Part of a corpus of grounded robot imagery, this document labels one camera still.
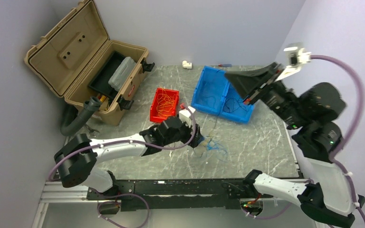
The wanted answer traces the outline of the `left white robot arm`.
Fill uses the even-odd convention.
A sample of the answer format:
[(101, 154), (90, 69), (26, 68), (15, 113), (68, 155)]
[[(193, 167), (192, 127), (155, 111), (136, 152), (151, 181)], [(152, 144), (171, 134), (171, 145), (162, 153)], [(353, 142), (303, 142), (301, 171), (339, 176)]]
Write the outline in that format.
[(97, 140), (78, 134), (68, 141), (54, 155), (55, 166), (48, 175), (49, 181), (55, 181), (54, 175), (64, 188), (75, 186), (91, 187), (105, 199), (117, 195), (118, 187), (111, 171), (101, 171), (96, 165), (124, 157), (144, 157), (163, 150), (172, 150), (170, 144), (181, 142), (180, 148), (197, 147), (203, 142), (200, 126), (191, 120), (189, 123), (179, 117), (169, 117), (160, 124), (131, 136)]

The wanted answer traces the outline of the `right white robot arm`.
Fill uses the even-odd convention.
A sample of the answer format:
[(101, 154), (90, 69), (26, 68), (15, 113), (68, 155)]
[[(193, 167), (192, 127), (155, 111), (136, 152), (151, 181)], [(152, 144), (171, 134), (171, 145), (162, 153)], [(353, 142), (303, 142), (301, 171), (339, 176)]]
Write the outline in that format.
[(282, 65), (272, 63), (252, 71), (225, 73), (244, 104), (262, 101), (282, 119), (288, 130), (297, 130), (292, 139), (316, 171), (316, 183), (292, 183), (252, 170), (243, 179), (248, 197), (271, 195), (301, 208), (309, 218), (340, 228), (352, 226), (353, 212), (365, 198), (351, 188), (348, 175), (333, 162), (334, 150), (344, 141), (335, 124), (344, 108), (338, 90), (327, 82), (314, 85), (296, 96), (278, 80)]

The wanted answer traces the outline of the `white pipe elbow fitting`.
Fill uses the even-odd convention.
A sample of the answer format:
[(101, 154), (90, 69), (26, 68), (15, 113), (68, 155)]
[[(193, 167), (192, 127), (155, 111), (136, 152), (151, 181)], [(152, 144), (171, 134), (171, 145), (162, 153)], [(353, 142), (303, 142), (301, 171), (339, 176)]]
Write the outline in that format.
[(191, 62), (188, 62), (188, 61), (186, 61), (186, 60), (184, 60), (184, 61), (182, 62), (182, 67), (183, 67), (184, 69), (192, 69), (192, 63), (191, 63)]

